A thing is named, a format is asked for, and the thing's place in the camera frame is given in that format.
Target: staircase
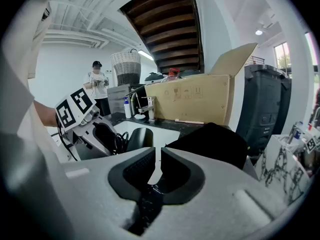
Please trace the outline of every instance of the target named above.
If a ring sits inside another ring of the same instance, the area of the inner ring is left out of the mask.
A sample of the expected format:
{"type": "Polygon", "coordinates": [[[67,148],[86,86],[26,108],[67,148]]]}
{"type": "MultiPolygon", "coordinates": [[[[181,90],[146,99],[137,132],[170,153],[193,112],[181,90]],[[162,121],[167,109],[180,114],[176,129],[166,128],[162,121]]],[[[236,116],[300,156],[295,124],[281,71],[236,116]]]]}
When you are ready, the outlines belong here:
{"type": "Polygon", "coordinates": [[[195,0],[132,0],[121,11],[158,67],[204,72],[201,31],[195,0]]]}

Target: fluorescent light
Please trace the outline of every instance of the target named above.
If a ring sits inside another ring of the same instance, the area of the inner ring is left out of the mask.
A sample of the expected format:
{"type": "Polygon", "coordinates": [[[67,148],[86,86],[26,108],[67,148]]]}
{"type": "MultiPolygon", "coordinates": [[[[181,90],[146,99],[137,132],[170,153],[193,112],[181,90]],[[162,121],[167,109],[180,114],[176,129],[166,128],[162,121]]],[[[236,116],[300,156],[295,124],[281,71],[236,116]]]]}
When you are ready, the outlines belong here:
{"type": "Polygon", "coordinates": [[[140,53],[144,57],[147,57],[149,60],[154,60],[154,58],[152,58],[149,54],[145,53],[143,50],[138,51],[138,53],[140,53]]]}
{"type": "Polygon", "coordinates": [[[256,34],[257,36],[260,36],[260,35],[263,34],[263,32],[262,32],[261,30],[257,30],[257,31],[255,32],[255,34],[256,34]]]}

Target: marble countertop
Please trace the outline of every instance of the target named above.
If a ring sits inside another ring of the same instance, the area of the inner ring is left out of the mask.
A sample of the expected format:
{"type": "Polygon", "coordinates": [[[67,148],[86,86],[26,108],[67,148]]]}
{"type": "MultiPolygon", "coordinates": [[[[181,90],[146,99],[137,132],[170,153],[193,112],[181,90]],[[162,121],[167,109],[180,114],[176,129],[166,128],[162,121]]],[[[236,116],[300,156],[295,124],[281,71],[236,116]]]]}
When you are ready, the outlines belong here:
{"type": "Polygon", "coordinates": [[[182,138],[182,137],[194,132],[195,130],[203,127],[203,124],[175,122],[173,120],[160,119],[160,118],[156,119],[153,122],[149,121],[148,118],[141,119],[141,120],[135,119],[135,118],[127,119],[126,115],[124,113],[120,113],[120,112],[116,112],[116,113],[107,115],[107,116],[105,116],[105,118],[107,120],[109,120],[113,126],[118,125],[124,121],[129,121],[129,122],[134,122],[137,124],[142,124],[142,125],[177,131],[177,132],[180,132],[179,138],[182,138]]]}

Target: white sink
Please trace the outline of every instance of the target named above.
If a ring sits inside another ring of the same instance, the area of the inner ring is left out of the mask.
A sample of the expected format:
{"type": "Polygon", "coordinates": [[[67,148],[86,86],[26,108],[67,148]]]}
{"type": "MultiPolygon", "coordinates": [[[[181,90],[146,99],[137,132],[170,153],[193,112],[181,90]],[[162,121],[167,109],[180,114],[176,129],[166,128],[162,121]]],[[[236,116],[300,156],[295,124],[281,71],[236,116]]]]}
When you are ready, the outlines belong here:
{"type": "Polygon", "coordinates": [[[171,142],[176,141],[179,138],[180,132],[176,130],[162,129],[130,121],[121,122],[115,125],[114,128],[119,134],[128,132],[129,138],[131,137],[132,132],[137,128],[148,128],[153,132],[153,146],[155,147],[155,170],[148,183],[156,184],[162,175],[162,171],[160,169],[161,148],[163,148],[167,144],[170,144],[171,142]]]}

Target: black cap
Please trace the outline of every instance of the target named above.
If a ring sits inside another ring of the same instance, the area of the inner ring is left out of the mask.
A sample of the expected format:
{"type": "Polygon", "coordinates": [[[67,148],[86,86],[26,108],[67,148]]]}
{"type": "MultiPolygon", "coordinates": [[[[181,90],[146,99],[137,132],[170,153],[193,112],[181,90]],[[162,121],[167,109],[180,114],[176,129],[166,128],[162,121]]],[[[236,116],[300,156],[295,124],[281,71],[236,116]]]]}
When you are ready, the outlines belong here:
{"type": "Polygon", "coordinates": [[[95,61],[95,62],[93,62],[92,63],[92,67],[94,67],[94,66],[100,66],[100,67],[102,67],[102,64],[100,63],[100,61],[95,61]]]}

